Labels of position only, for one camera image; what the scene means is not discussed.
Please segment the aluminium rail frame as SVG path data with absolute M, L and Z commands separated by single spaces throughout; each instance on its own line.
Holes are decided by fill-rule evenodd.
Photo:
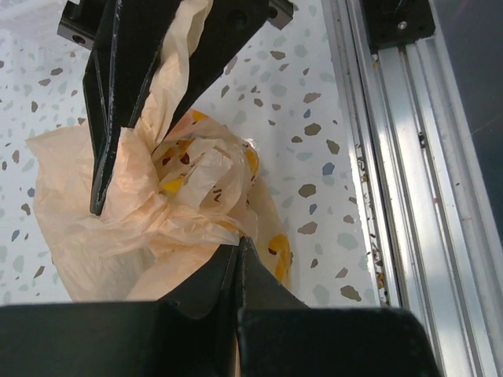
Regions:
M 429 1 L 435 33 L 369 49 L 361 1 L 323 13 L 375 295 L 445 376 L 502 373 L 502 4 Z

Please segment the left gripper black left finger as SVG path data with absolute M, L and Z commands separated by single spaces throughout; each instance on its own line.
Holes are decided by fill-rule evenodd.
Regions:
M 237 249 L 156 301 L 4 306 L 4 376 L 231 376 Z

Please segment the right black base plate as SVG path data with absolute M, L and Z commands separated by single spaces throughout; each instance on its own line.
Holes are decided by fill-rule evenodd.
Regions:
M 361 6 L 372 54 L 407 46 L 435 33 L 428 0 L 362 0 Z

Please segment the orange translucent plastic bag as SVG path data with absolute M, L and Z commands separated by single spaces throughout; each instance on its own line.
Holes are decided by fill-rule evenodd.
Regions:
M 284 286 L 292 252 L 245 140 L 196 110 L 167 128 L 188 89 L 189 56 L 213 4 L 184 1 L 161 49 L 134 128 L 121 130 L 104 210 L 90 212 L 94 161 L 87 123 L 28 140 L 39 162 L 33 204 L 72 300 L 152 300 L 175 289 L 222 244 L 250 237 Z

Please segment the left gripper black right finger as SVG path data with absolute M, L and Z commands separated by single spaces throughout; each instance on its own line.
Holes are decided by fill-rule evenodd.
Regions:
M 428 337 L 407 310 L 313 309 L 265 268 L 251 239 L 236 266 L 243 376 L 439 376 Z

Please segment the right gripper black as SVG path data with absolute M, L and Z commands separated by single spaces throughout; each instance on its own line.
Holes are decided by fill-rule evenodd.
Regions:
M 180 1 L 66 2 L 57 34 L 91 49 L 83 77 L 94 153 L 91 214 L 101 214 L 124 128 L 143 109 L 160 50 Z M 290 1 L 216 0 L 189 58 L 189 81 L 170 127 L 217 80 L 226 65 L 266 23 L 283 29 L 294 15 Z

